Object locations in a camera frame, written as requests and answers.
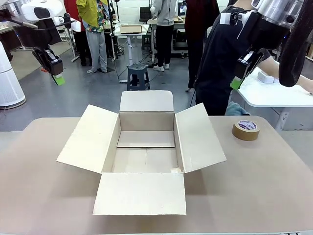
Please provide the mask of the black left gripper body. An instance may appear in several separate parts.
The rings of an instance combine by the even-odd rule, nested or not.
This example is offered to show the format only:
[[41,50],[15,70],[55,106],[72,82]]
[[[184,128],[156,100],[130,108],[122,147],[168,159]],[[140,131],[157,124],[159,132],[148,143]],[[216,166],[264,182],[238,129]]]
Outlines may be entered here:
[[61,42],[54,22],[35,22],[38,29],[32,31],[33,50],[46,50],[56,43]]

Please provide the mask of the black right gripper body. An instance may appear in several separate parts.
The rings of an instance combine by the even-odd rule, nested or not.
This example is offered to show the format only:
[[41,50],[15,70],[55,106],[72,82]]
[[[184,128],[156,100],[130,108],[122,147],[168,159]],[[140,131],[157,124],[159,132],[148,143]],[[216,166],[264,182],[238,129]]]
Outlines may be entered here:
[[241,21],[241,40],[247,41],[248,49],[253,51],[277,49],[290,30],[263,19],[256,11],[241,14]]

